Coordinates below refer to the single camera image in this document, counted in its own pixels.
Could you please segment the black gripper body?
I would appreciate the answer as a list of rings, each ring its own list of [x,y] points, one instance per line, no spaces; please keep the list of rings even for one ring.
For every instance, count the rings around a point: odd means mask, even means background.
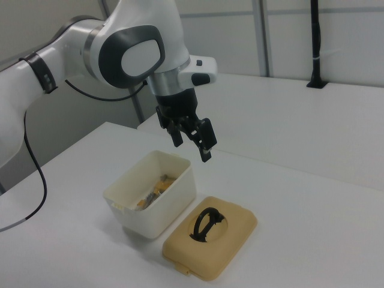
[[[156,111],[160,122],[169,122],[179,118],[188,118],[193,122],[199,121],[196,115],[198,102],[194,88],[173,95],[156,95],[155,97],[158,103]]]

